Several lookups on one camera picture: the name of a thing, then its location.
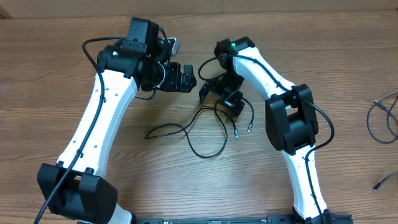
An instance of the table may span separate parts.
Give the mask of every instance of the table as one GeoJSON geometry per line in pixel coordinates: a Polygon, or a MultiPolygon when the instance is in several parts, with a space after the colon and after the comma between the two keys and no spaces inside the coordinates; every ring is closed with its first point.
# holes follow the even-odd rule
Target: table
{"type": "MultiPolygon", "coordinates": [[[[355,223],[397,223],[397,179],[373,186],[398,170],[397,144],[382,145],[366,129],[374,99],[397,91],[398,12],[298,12],[147,16],[169,37],[179,38],[177,58],[195,75],[212,57],[217,41],[250,37],[263,57],[285,78],[306,83],[315,103],[332,119],[333,142],[317,152],[322,195],[333,213],[350,213],[355,223]]],[[[0,222],[32,223],[44,198],[36,181],[41,163],[55,164],[73,136],[91,95],[95,70],[81,51],[84,40],[126,35],[130,17],[0,21],[0,222]]],[[[91,44],[94,57],[106,44],[91,44]]],[[[220,72],[216,63],[207,77],[220,72]]],[[[158,92],[127,109],[109,156],[106,180],[119,191],[119,204],[138,217],[261,217],[291,213],[293,192],[286,164],[265,131],[264,102],[244,82],[245,107],[230,123],[228,143],[216,159],[204,160],[181,135],[145,140],[151,128],[187,124],[198,105],[203,81],[189,94],[158,92]]],[[[149,93],[139,92],[139,96],[149,93]]],[[[206,99],[213,105],[214,96],[206,99]]],[[[386,115],[372,121],[389,138],[386,115]]],[[[329,136],[318,116],[317,143],[329,136]]],[[[190,130],[200,153],[223,143],[213,112],[190,130]]],[[[48,211],[40,223],[73,223],[48,211]]]]}

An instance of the camera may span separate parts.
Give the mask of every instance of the camera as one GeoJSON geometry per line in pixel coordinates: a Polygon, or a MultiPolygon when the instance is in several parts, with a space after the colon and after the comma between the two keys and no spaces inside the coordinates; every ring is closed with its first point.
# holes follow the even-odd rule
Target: camera
{"type": "Polygon", "coordinates": [[[101,70],[133,78],[142,91],[189,93],[197,84],[192,65],[184,65],[181,72],[179,63],[170,62],[178,49],[178,40],[166,38],[156,23],[133,17],[127,37],[100,51],[97,64],[101,70]]]}

